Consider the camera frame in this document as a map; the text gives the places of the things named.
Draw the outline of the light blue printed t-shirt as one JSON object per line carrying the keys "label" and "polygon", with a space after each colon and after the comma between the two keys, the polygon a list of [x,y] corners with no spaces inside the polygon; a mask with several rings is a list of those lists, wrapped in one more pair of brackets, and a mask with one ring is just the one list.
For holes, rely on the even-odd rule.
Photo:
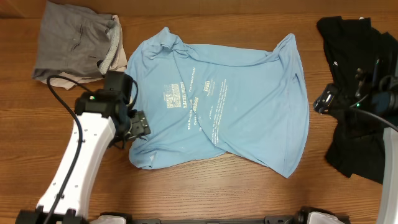
{"label": "light blue printed t-shirt", "polygon": [[309,107],[295,36],[274,50],[186,44],[168,28],[143,41],[126,73],[150,133],[134,141],[133,165],[161,169],[226,152],[283,177],[297,168]]}

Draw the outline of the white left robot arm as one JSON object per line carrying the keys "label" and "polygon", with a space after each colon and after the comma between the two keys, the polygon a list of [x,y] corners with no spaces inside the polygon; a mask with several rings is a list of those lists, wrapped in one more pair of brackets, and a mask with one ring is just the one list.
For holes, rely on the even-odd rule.
{"label": "white left robot arm", "polygon": [[87,223],[90,195],[105,151],[150,133],[136,95],[115,87],[86,91],[71,111],[73,129],[56,174],[35,210],[21,210],[16,223]]}

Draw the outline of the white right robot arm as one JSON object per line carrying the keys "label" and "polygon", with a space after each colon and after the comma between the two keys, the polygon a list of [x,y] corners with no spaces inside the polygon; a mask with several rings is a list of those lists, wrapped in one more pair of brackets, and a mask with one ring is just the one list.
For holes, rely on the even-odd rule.
{"label": "white right robot arm", "polygon": [[338,96],[341,92],[330,83],[323,93],[315,100],[313,109],[320,114],[330,114],[335,111],[351,111],[366,115],[386,126],[383,132],[385,148],[384,178],[381,204],[377,224],[397,223],[397,126],[384,117],[397,112],[397,90],[393,89],[392,82],[397,79],[392,72],[380,76],[382,61],[378,58],[372,73],[357,69],[356,79],[359,80],[355,98],[358,100],[352,105],[338,105]]}

